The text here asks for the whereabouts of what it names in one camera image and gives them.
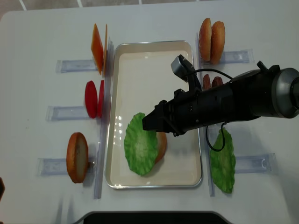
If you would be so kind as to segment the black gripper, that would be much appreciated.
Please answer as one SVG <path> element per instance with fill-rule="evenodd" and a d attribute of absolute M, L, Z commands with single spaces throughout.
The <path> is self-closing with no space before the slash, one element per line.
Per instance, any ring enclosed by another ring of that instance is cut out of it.
<path fill-rule="evenodd" d="M 189 96 L 180 91 L 174 99 L 160 101 L 154 111 L 142 119 L 143 130 L 183 135 L 210 125 L 205 97 L 206 94 L 199 90 Z"/>

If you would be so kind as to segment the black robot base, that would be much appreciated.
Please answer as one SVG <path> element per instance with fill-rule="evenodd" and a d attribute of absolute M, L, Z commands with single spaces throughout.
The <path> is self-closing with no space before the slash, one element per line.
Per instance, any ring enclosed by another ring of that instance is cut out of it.
<path fill-rule="evenodd" d="M 96 212 L 83 218 L 84 224 L 228 224 L 212 212 Z"/>

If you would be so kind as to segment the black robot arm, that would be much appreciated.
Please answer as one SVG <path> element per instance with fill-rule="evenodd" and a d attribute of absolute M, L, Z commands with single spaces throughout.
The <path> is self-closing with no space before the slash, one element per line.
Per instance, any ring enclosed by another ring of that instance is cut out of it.
<path fill-rule="evenodd" d="M 229 82 L 202 90 L 196 70 L 188 62 L 173 62 L 173 73 L 189 84 L 170 101 L 161 101 L 142 119 L 144 130 L 183 135 L 221 122 L 249 121 L 259 117 L 291 119 L 299 113 L 299 73 L 277 65 L 258 63 Z"/>

